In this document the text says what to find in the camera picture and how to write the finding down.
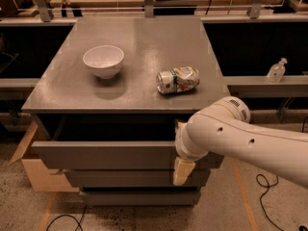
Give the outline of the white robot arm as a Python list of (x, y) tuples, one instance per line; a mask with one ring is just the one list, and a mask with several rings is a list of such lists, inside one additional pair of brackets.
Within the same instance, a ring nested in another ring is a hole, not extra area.
[(308, 188), (308, 135), (252, 125), (245, 103), (221, 98), (179, 125), (173, 184), (186, 183), (195, 162), (210, 152), (237, 158)]

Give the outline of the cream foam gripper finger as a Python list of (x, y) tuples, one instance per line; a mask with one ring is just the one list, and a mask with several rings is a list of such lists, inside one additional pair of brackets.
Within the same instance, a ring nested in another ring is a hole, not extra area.
[(195, 162), (177, 157), (174, 162), (173, 184), (182, 186), (193, 172)]
[(177, 134), (177, 133), (180, 131), (180, 129), (182, 128), (182, 126), (183, 126), (184, 124), (186, 124), (186, 123), (187, 123), (187, 122), (184, 121), (184, 120), (176, 119), (176, 120), (175, 120), (175, 134)]

